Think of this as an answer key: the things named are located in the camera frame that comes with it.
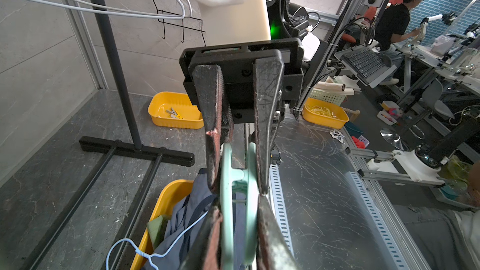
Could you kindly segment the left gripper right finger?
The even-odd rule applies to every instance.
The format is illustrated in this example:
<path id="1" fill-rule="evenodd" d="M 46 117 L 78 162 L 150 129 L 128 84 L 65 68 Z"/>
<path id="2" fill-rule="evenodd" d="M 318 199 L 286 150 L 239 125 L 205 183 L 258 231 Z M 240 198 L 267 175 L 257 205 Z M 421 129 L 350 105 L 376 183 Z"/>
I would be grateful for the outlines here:
<path id="1" fill-rule="evenodd" d="M 257 268 L 259 270 L 299 270 L 281 233 L 268 198 L 258 197 Z"/>

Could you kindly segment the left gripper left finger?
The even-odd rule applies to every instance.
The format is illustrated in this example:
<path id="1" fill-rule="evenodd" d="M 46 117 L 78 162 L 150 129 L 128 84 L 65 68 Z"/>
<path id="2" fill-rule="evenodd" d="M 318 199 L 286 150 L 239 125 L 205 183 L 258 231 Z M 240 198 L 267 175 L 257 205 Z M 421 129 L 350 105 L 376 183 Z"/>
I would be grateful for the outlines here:
<path id="1" fill-rule="evenodd" d="M 220 270 L 220 237 L 223 215 L 220 200 L 215 199 L 209 208 L 192 248 L 180 266 L 180 270 Z"/>

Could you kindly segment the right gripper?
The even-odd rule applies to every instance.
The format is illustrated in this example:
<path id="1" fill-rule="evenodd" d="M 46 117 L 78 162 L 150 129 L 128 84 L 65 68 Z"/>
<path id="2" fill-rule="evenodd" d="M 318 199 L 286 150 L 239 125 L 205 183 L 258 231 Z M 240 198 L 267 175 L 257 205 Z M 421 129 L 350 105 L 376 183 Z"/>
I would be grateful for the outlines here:
<path id="1" fill-rule="evenodd" d="M 280 89 L 286 103 L 300 98 L 303 56 L 298 38 L 183 51 L 179 59 L 183 85 L 204 120 L 207 185 L 211 191 L 220 190 L 221 145 L 232 141 L 234 123 L 254 120 L 259 193 L 268 193 L 271 128 Z"/>

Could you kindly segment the navy blue tank top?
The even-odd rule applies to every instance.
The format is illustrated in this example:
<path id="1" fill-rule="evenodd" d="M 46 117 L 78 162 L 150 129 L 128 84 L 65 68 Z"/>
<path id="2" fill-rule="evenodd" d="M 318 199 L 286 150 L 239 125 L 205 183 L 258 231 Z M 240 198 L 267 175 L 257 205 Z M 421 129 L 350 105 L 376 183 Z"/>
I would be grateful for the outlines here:
<path id="1" fill-rule="evenodd" d="M 200 169 L 196 176 L 191 193 L 179 201 L 173 208 L 172 216 L 168 222 L 164 240 L 173 239 L 173 235 L 179 230 L 184 230 L 187 225 L 193 222 L 195 216 L 200 216 L 205 211 L 208 212 L 213 201 L 217 198 L 207 185 L 206 169 Z M 250 266 L 246 263 L 246 253 L 251 250 L 246 246 L 246 205 L 244 203 L 235 203 L 232 205 L 234 211 L 234 269 L 247 270 Z M 157 263 L 159 270 L 178 270 L 181 263 L 185 260 L 188 252 L 193 247 L 196 236 L 198 235 L 202 223 L 195 226 L 184 236 L 176 247 L 170 252 L 170 255 L 161 258 Z M 145 270 L 152 270 L 147 262 L 143 266 Z"/>

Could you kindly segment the light blue wire hanger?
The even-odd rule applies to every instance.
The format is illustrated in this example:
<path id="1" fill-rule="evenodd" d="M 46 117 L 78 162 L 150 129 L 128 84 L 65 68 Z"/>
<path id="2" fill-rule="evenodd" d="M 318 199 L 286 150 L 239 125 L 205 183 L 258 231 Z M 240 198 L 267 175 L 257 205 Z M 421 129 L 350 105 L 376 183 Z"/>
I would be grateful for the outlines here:
<path id="1" fill-rule="evenodd" d="M 181 241 L 181 239 L 186 236 L 187 233 L 190 233 L 190 231 L 197 226 L 199 223 L 201 223 L 204 218 L 207 216 L 207 212 L 201 213 L 200 216 L 195 216 L 193 219 L 193 222 L 189 225 L 184 230 L 179 230 L 175 234 L 173 234 L 173 239 L 170 237 L 161 242 L 156 249 L 154 249 L 151 252 L 147 252 L 145 250 L 142 250 L 139 245 L 137 245 L 132 239 L 130 238 L 122 238 L 118 241 L 116 241 L 109 249 L 107 252 L 106 256 L 106 261 L 104 262 L 105 264 L 105 269 L 106 270 L 112 270 L 113 269 L 113 263 L 110 261 L 111 256 L 113 254 L 113 250 L 116 249 L 119 245 L 122 245 L 123 243 L 127 243 L 132 247 L 132 249 L 135 252 L 136 256 L 140 256 L 144 260 L 147 261 L 147 265 L 150 266 L 152 270 L 158 270 L 160 268 L 160 265 L 158 264 L 158 261 L 161 258 L 166 258 L 167 256 L 170 255 L 170 252 L 173 251 L 173 249 L 176 247 L 177 243 Z"/>

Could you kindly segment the green tank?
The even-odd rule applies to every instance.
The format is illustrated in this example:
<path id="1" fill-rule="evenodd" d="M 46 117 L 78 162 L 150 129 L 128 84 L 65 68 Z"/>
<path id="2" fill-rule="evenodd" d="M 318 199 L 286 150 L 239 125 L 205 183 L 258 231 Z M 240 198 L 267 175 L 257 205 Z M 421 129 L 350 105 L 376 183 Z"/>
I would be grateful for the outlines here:
<path id="1" fill-rule="evenodd" d="M 149 234 L 149 239 L 151 241 L 152 247 L 154 249 L 163 242 L 169 221 L 169 216 L 161 215 L 148 222 L 147 232 Z"/>

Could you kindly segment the yellow clothespin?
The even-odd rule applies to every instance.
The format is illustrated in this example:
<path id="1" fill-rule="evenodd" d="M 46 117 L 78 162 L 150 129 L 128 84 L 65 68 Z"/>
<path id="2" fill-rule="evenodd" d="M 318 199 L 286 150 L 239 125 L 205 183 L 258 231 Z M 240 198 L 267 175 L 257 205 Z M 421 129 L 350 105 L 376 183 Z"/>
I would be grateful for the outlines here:
<path id="1" fill-rule="evenodd" d="M 175 110 L 172 110 L 172 114 L 173 114 L 177 119 L 180 119 L 180 120 L 183 119 L 183 117 L 182 117 L 178 112 L 176 112 Z"/>

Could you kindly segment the green clothespin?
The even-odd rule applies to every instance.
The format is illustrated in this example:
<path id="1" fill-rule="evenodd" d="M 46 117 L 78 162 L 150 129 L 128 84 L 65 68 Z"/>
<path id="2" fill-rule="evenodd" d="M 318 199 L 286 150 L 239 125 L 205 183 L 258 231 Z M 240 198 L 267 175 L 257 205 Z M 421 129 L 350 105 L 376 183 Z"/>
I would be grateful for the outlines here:
<path id="1" fill-rule="evenodd" d="M 242 265 L 251 266 L 256 258 L 258 247 L 258 179 L 256 173 L 256 145 L 249 143 L 246 152 L 246 167 L 232 167 L 232 146 L 223 146 L 220 164 L 221 181 L 219 203 L 223 217 L 221 225 L 221 268 L 235 269 L 235 247 L 240 244 L 235 241 L 236 225 L 243 225 L 244 231 L 238 232 L 244 236 Z"/>

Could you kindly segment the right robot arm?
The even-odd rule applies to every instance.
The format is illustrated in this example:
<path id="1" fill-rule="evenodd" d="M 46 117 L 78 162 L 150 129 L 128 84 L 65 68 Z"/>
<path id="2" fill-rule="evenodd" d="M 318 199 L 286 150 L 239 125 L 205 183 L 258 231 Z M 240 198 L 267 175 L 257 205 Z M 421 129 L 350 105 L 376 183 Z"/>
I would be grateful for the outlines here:
<path id="1" fill-rule="evenodd" d="M 253 124 L 254 172 L 266 193 L 271 151 L 287 106 L 304 91 L 308 14 L 291 0 L 195 0 L 207 33 L 204 47 L 179 59 L 184 87 L 201 111 L 207 185 L 220 192 L 221 147 L 236 124 Z"/>

